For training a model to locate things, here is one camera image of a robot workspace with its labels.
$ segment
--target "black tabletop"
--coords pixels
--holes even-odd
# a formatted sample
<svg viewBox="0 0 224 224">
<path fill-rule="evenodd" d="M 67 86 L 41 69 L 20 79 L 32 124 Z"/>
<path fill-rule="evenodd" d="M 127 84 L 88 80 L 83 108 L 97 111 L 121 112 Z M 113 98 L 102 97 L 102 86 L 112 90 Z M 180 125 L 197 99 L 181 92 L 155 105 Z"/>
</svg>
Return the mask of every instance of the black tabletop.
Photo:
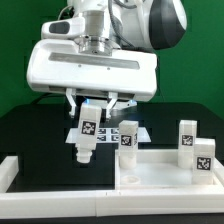
<svg viewBox="0 0 224 224">
<path fill-rule="evenodd" d="M 78 120 L 68 116 L 67 106 L 22 105 L 0 118 L 0 162 L 7 155 L 19 157 L 19 173 L 8 192 L 114 189 L 114 154 L 117 144 L 98 144 L 88 165 L 76 161 L 76 149 L 66 144 Z M 197 120 L 198 137 L 216 140 L 216 158 L 224 160 L 224 121 L 195 103 L 139 104 L 128 112 L 102 122 L 101 127 L 118 127 L 122 120 L 137 120 L 146 127 L 151 143 L 139 149 L 178 147 L 180 120 Z M 105 218 L 4 220 L 0 223 L 219 223 L 222 214 L 153 215 Z"/>
</svg>

